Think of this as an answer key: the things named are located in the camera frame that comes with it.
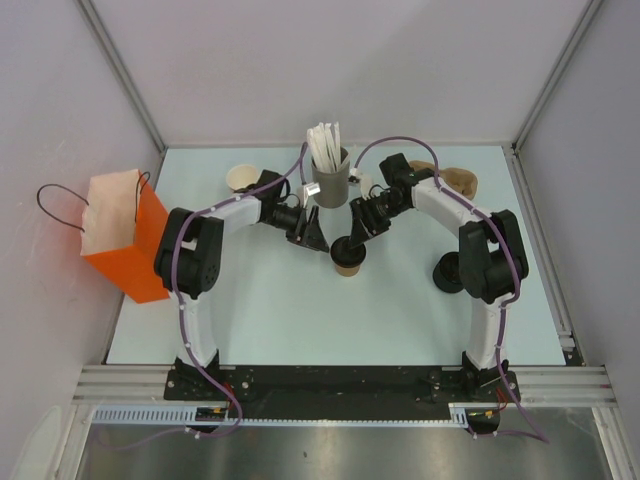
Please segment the black plastic cup lid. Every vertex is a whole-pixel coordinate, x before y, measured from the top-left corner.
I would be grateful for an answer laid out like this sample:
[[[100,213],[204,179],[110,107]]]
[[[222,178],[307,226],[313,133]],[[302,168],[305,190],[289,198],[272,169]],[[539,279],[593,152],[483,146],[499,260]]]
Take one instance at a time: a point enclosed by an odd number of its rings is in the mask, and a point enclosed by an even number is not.
[[[366,247],[364,244],[351,246],[350,238],[348,236],[342,236],[332,243],[330,256],[337,266],[342,268],[355,268],[364,262],[366,258]]]

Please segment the single brown paper cup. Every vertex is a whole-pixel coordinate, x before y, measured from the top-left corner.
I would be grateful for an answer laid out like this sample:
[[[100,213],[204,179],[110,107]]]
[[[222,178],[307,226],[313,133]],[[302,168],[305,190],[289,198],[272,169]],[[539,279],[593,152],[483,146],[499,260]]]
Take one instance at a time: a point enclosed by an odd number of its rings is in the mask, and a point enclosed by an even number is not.
[[[360,265],[359,264],[343,265],[343,264],[335,263],[334,267],[335,267],[336,272],[339,275],[343,276],[343,277],[353,277],[360,270]]]

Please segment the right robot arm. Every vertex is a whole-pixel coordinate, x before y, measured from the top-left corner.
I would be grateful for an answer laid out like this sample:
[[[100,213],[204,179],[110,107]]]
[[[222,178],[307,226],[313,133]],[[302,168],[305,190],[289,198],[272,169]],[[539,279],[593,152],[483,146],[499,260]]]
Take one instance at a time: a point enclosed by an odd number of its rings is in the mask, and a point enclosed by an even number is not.
[[[529,264],[513,212],[487,212],[449,186],[437,166],[414,169],[402,154],[380,164],[387,187],[379,194],[350,201],[348,248],[385,233],[391,220],[415,210],[437,221],[458,240],[457,284],[472,298],[470,339],[463,352],[463,393],[484,401],[504,384],[508,368],[503,352],[508,311],[520,297]]]

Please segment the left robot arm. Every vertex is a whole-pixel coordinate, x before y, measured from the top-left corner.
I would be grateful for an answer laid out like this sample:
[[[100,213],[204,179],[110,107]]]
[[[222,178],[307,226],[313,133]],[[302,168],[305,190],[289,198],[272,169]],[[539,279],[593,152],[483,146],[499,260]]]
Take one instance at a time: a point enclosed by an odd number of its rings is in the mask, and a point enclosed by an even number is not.
[[[186,387],[197,398],[214,397],[220,374],[211,369],[219,359],[213,334],[208,292],[216,284],[225,241],[241,228],[265,224],[284,232],[285,239],[313,251],[327,253],[328,243],[319,221],[319,207],[303,200],[291,206],[289,180],[271,170],[234,192],[234,196],[204,212],[174,208],[154,260],[154,272],[176,302],[180,345],[176,361],[192,368]]]

